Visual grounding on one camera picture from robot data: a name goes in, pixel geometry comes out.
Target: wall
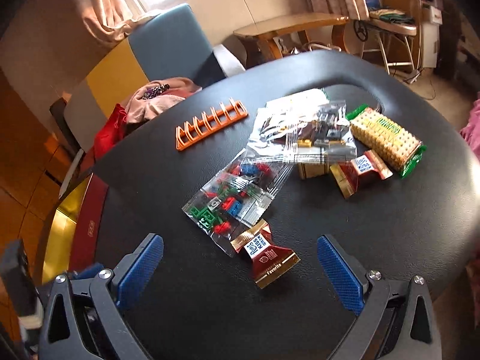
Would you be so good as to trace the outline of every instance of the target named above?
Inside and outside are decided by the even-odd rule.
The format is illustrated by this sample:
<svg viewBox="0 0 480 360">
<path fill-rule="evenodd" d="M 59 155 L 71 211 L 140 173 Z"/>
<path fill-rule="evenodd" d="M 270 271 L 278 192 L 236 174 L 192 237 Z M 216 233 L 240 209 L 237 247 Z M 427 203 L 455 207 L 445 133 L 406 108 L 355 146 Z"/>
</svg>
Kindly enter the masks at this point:
<svg viewBox="0 0 480 360">
<path fill-rule="evenodd" d="M 38 120 L 108 52 L 85 29 L 71 0 L 27 0 L 0 40 L 0 68 Z"/>
<path fill-rule="evenodd" d="M 310 11 L 307 0 L 169 0 L 156 5 L 155 8 L 165 9 L 180 3 L 188 3 L 192 7 L 213 45 L 225 44 L 242 62 L 245 61 L 245 51 L 239 41 L 232 36 L 234 30 L 276 16 Z M 313 40 L 324 43 L 332 41 L 331 34 L 331 26 L 309 31 Z M 351 25 L 347 28 L 346 42 L 351 52 L 359 51 L 360 43 Z"/>
<path fill-rule="evenodd" d="M 224 43 L 240 60 L 245 50 L 232 32 L 280 15 L 308 12 L 307 0 L 169 0 L 160 7 L 186 2 L 212 45 Z M 331 27 L 314 40 L 331 42 Z M 349 43 L 358 43 L 350 33 Z M 27 0 L 0 39 L 0 68 L 28 108 L 49 130 L 50 105 L 68 97 L 107 54 L 87 32 L 71 0 Z"/>
</svg>

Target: orange plastic rack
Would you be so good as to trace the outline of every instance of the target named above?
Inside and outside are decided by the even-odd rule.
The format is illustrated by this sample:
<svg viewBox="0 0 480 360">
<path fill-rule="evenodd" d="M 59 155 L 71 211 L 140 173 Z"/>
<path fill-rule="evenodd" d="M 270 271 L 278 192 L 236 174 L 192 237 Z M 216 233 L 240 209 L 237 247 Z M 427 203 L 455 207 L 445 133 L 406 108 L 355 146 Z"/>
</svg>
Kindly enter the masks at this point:
<svg viewBox="0 0 480 360">
<path fill-rule="evenodd" d="M 197 143 L 199 140 L 208 137 L 209 135 L 221 130 L 222 128 L 243 119 L 248 116 L 247 109 L 243 106 L 241 101 L 235 101 L 230 98 L 230 105 L 223 105 L 220 103 L 220 109 L 210 107 L 211 115 L 207 115 L 206 112 L 202 112 L 202 120 L 198 117 L 193 117 L 193 125 L 189 122 L 185 122 L 184 127 L 177 127 L 175 135 L 177 138 L 177 150 L 184 150 L 187 147 Z"/>
</svg>

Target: blue gripper pad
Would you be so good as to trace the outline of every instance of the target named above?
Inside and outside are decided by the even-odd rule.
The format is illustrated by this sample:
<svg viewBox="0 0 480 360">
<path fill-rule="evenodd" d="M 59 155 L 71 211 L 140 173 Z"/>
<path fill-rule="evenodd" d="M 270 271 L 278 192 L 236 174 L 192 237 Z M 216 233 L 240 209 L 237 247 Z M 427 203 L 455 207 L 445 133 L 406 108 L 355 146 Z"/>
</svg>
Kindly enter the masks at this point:
<svg viewBox="0 0 480 360">
<path fill-rule="evenodd" d="M 142 250 L 118 285 L 117 307 L 128 310 L 134 306 L 163 257 L 163 239 L 156 235 Z"/>
<path fill-rule="evenodd" d="M 100 264 L 99 262 L 96 262 L 96 263 L 88 266 L 87 268 L 85 268 L 80 273 L 73 273 L 72 279 L 81 280 L 81 279 L 94 278 L 104 268 L 105 268 L 105 266 L 103 264 Z"/>
<path fill-rule="evenodd" d="M 343 307 L 360 315 L 363 310 L 363 289 L 344 259 L 325 236 L 317 240 L 318 260 L 333 284 Z"/>
</svg>

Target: pink cloth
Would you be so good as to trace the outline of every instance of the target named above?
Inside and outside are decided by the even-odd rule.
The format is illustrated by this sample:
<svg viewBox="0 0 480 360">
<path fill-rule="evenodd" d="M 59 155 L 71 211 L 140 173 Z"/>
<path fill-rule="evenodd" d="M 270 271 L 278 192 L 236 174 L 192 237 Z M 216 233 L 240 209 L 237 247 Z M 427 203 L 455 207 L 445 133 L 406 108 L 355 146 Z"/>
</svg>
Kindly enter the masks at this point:
<svg viewBox="0 0 480 360">
<path fill-rule="evenodd" d="M 469 144 L 477 158 L 480 160 L 480 92 L 477 94 L 478 100 L 473 103 L 470 111 L 468 124 L 460 130 L 460 135 Z"/>
<path fill-rule="evenodd" d="M 165 84 L 168 84 L 170 89 L 160 96 L 153 99 L 142 99 L 148 89 Z M 201 87 L 195 85 L 191 79 L 183 77 L 151 81 L 137 90 L 125 105 L 127 123 L 142 123 L 151 120 L 199 90 Z"/>
</svg>

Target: wafer biscuit package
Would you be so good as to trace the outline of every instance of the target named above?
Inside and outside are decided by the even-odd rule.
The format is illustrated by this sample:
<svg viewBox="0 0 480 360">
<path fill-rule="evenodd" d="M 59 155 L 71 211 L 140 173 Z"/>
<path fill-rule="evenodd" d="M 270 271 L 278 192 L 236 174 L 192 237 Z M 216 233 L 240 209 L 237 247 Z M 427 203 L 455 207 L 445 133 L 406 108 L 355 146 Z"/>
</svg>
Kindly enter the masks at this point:
<svg viewBox="0 0 480 360">
<path fill-rule="evenodd" d="M 426 150 L 422 141 L 368 105 L 348 113 L 346 118 L 353 136 L 374 149 L 402 178 L 422 159 Z"/>
</svg>

